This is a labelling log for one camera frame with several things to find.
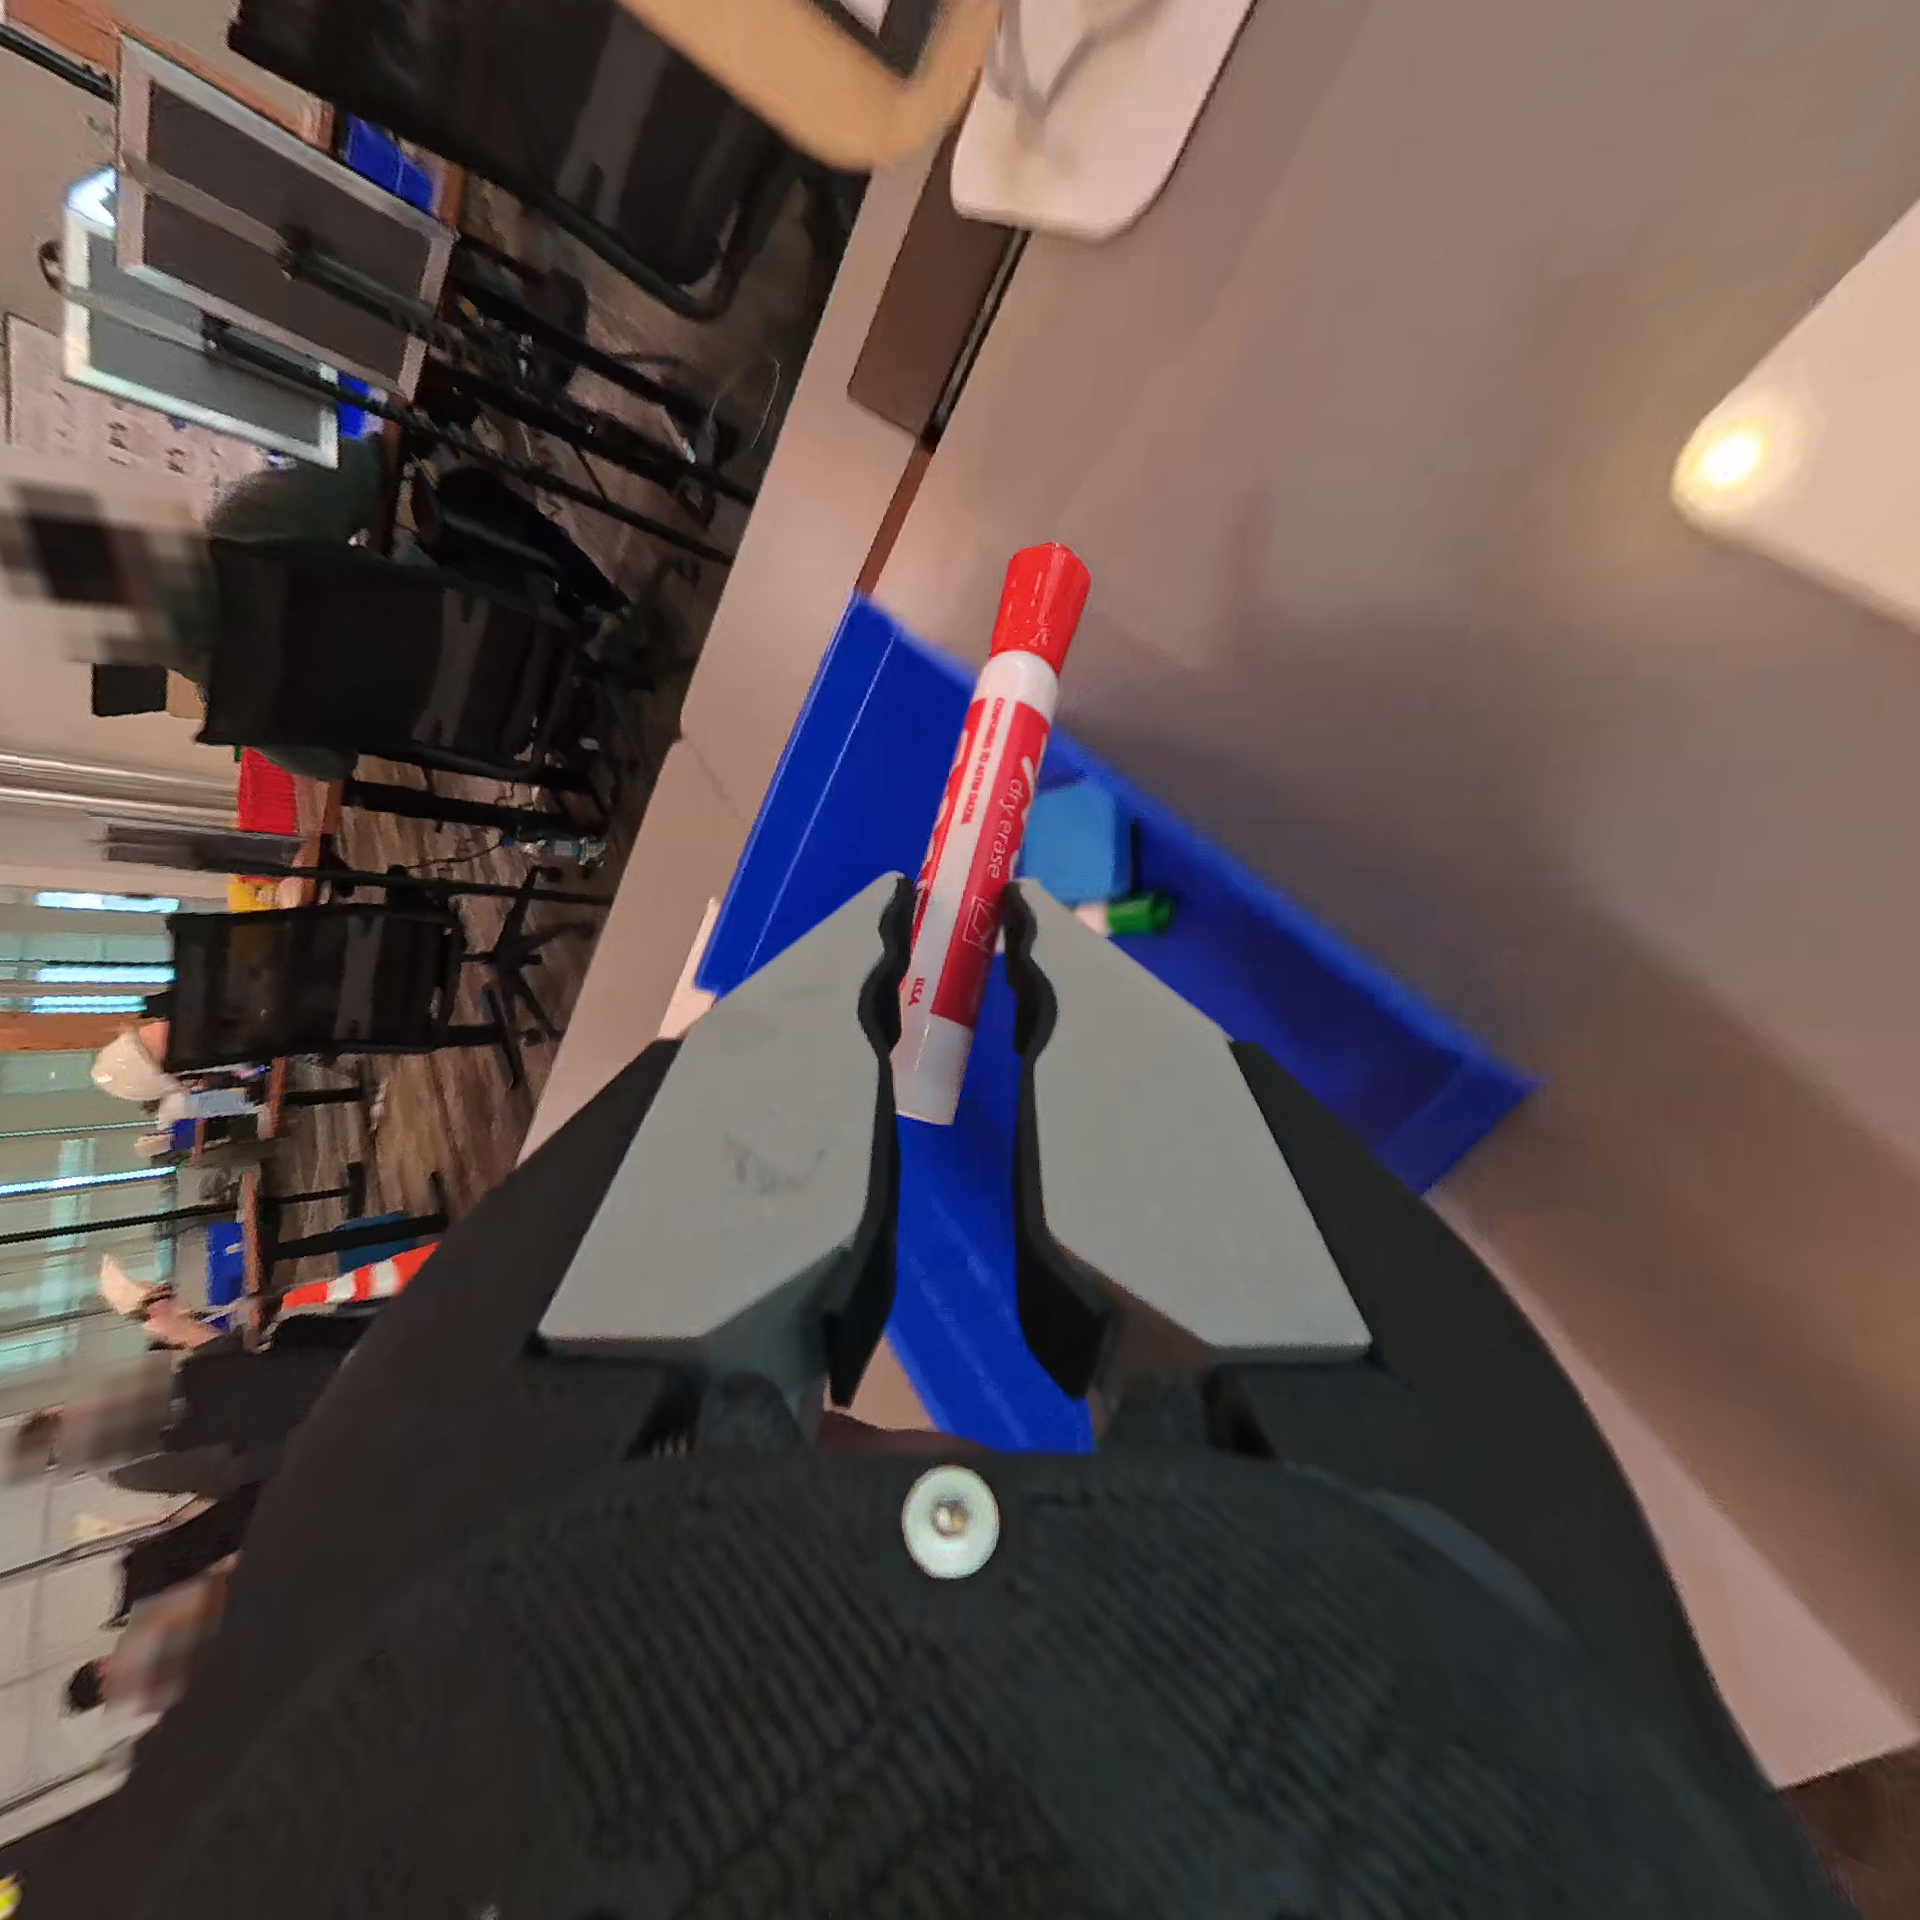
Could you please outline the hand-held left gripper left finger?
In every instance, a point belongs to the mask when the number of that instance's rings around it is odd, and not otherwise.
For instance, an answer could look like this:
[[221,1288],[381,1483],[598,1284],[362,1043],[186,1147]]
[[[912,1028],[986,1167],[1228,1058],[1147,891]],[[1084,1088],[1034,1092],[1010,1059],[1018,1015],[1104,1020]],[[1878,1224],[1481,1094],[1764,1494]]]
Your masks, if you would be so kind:
[[667,1047],[542,1314],[548,1351],[851,1404],[895,1299],[912,922],[912,879],[873,878]]

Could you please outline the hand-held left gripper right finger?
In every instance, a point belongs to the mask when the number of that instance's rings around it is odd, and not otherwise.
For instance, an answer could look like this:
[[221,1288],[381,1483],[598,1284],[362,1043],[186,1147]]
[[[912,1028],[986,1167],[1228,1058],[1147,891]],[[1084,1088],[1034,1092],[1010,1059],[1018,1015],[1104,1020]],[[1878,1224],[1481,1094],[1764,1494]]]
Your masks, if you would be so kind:
[[1372,1331],[1229,1036],[1044,888],[1005,896],[1020,1331],[1071,1400],[1349,1364]]

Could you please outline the white tray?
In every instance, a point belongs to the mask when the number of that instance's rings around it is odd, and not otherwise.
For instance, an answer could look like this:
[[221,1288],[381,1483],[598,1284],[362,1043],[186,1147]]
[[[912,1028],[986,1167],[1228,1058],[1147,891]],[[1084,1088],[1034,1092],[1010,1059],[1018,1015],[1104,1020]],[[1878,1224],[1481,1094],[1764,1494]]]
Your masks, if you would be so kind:
[[969,222],[1104,244],[1157,201],[1251,2],[1004,2],[950,157]]

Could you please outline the black tripod stand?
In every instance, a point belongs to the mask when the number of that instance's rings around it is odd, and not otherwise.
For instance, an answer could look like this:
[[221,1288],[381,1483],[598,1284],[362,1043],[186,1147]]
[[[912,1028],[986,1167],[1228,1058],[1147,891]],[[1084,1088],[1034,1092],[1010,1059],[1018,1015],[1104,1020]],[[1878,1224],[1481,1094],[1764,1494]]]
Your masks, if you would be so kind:
[[393,323],[423,349],[425,397],[404,397],[375,374],[326,376],[265,341],[260,322],[205,315],[201,356],[278,389],[348,408],[390,429],[395,454],[445,451],[532,493],[627,527],[689,564],[729,567],[736,552],[713,537],[721,508],[749,510],[755,489],[725,464],[648,434],[638,422],[534,379],[538,364],[588,372],[660,416],[676,391],[525,304],[456,284],[451,318],[425,299],[383,290],[306,231],[278,247],[281,273],[336,305]]

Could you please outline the framed grey panel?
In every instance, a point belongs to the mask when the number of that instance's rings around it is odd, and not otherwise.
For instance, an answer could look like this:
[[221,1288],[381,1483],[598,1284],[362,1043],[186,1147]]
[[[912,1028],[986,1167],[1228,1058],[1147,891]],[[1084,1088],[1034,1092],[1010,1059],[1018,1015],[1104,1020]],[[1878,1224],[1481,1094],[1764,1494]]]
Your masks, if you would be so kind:
[[121,268],[117,175],[76,179],[61,199],[57,280],[61,374],[172,422],[240,439],[280,461],[337,467],[339,408],[211,349],[211,318],[179,293]]

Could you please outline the framed black panel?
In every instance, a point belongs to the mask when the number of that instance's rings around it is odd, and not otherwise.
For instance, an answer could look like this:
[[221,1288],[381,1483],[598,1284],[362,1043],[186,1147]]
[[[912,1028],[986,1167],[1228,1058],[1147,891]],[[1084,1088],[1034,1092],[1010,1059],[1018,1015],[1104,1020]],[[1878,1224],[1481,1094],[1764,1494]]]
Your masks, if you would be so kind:
[[113,252],[210,318],[410,400],[456,229],[153,46],[116,49]]

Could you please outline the brown flat box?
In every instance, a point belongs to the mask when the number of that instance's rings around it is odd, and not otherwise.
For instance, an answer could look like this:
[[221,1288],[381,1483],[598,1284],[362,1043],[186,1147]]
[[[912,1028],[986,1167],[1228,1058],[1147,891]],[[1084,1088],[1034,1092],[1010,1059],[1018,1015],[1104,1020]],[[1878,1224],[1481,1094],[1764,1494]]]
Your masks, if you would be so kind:
[[851,404],[908,432],[920,447],[940,443],[1028,237],[1024,227],[958,210],[942,157],[905,224],[851,361]]

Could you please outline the blue eraser block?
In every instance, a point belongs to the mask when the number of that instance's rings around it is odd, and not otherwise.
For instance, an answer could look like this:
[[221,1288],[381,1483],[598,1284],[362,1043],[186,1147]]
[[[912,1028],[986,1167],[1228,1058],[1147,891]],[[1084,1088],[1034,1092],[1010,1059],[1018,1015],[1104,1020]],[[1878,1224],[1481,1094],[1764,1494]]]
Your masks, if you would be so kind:
[[1021,835],[1020,878],[1068,906],[1131,888],[1133,829],[1110,785],[1069,780],[1036,794]]

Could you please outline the red dry erase marker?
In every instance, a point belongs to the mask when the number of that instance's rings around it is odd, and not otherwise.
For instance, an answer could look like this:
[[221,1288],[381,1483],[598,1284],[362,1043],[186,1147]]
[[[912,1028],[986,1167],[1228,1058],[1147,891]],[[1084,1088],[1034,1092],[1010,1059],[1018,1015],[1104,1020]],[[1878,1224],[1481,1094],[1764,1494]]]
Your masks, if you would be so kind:
[[892,1047],[893,1104],[905,1119],[956,1118],[1090,588],[1087,566],[1062,541],[1025,546],[1007,561],[916,882]]

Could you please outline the orange white traffic cone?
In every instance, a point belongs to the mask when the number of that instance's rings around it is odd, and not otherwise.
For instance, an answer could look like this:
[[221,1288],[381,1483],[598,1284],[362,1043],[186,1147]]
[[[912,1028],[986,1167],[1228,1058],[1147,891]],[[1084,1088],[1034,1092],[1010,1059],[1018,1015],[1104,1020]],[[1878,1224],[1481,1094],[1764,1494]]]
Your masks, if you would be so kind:
[[428,1240],[401,1247],[393,1256],[342,1269],[336,1276],[295,1284],[280,1296],[280,1314],[333,1314],[395,1298],[437,1251],[437,1246],[437,1240]]

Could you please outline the blue plastic bin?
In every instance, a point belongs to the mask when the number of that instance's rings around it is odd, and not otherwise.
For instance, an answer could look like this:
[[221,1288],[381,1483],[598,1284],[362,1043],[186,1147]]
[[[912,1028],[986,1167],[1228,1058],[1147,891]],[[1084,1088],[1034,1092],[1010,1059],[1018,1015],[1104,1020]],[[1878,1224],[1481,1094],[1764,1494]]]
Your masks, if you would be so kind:
[[[851,596],[818,663],[698,967],[729,996],[876,878],[914,878],[974,674]],[[1539,1077],[1498,1058],[1234,853],[1055,727],[1044,789],[1090,784],[1131,835],[1169,927],[1119,948],[1234,1039],[1259,1043],[1403,1186],[1428,1192]],[[901,1121],[892,1351],[951,1433],[1087,1452],[1084,1401],[1030,1356],[1018,1317],[1014,997],[991,962],[958,1116]]]

